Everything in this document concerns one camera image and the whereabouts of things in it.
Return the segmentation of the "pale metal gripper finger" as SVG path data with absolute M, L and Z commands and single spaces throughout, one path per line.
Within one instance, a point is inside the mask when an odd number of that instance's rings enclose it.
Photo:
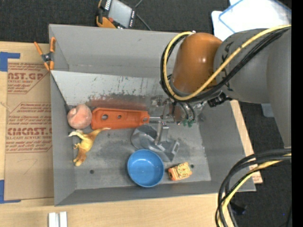
M 149 117 L 149 123 L 165 123 L 165 124 L 174 124 L 175 121 L 173 117 L 168 116 L 168 117 L 160 117 L 160 116 L 150 116 Z
M 169 99 L 165 97 L 152 97 L 151 98 L 151 107 L 162 107 L 168 103 Z

